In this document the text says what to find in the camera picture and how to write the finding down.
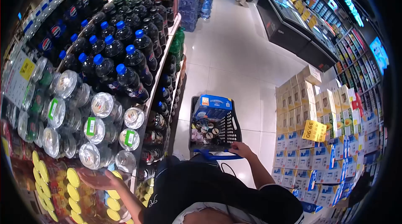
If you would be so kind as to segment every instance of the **woman's hand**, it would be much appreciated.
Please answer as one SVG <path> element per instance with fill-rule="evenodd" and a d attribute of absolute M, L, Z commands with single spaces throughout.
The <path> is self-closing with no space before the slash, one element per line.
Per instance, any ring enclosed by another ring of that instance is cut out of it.
<path fill-rule="evenodd" d="M 232 148 L 229 149 L 229 152 L 236 153 L 243 158 L 250 158 L 254 155 L 250 147 L 243 142 L 234 141 L 231 146 Z"/>
<path fill-rule="evenodd" d="M 91 176 L 86 169 L 77 169 L 78 176 L 87 185 L 98 190 L 118 190 L 125 186 L 124 182 L 111 171 L 106 170 L 105 175 Z"/>

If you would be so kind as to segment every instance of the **digital screen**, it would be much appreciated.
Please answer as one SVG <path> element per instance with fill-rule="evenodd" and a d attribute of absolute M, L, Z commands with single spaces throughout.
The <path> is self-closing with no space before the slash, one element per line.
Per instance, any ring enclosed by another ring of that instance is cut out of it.
<path fill-rule="evenodd" d="M 374 41 L 370 44 L 370 49 L 373 52 L 375 60 L 378 63 L 381 74 L 384 75 L 384 69 L 386 69 L 387 65 L 389 65 L 389 61 L 384 46 L 381 44 L 381 41 L 378 37 L 376 37 Z"/>

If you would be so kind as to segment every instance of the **price sign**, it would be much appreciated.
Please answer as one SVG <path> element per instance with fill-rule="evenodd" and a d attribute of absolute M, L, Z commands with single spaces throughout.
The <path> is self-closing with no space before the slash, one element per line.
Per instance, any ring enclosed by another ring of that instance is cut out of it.
<path fill-rule="evenodd" d="M 313 120 L 307 120 L 304 127 L 303 139 L 324 142 L 326 125 Z"/>

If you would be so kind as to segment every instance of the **illuminated sign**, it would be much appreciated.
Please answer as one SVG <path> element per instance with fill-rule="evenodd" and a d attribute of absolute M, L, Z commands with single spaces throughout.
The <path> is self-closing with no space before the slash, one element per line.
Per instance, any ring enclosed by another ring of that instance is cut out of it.
<path fill-rule="evenodd" d="M 330 6 L 333 11 L 335 11 L 338 8 L 338 5 L 336 4 L 336 2 L 334 0 L 329 0 L 328 6 Z"/>
<path fill-rule="evenodd" d="M 360 27 L 364 27 L 363 21 L 360 18 L 360 14 L 357 9 L 354 7 L 352 0 L 345 0 L 346 5 L 348 5 L 349 9 L 351 10 L 354 18 L 356 19 L 357 23 Z"/>

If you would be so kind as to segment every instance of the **blue sign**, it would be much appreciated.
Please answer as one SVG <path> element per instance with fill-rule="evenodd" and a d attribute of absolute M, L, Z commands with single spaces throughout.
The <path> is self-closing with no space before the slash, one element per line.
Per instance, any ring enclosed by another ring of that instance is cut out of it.
<path fill-rule="evenodd" d="M 360 18 L 360 14 L 357 11 L 357 9 L 355 8 L 352 0 L 344 0 L 346 5 L 348 5 L 349 9 L 351 10 L 354 18 L 356 19 L 357 23 L 359 24 L 360 27 L 364 27 L 363 21 Z"/>

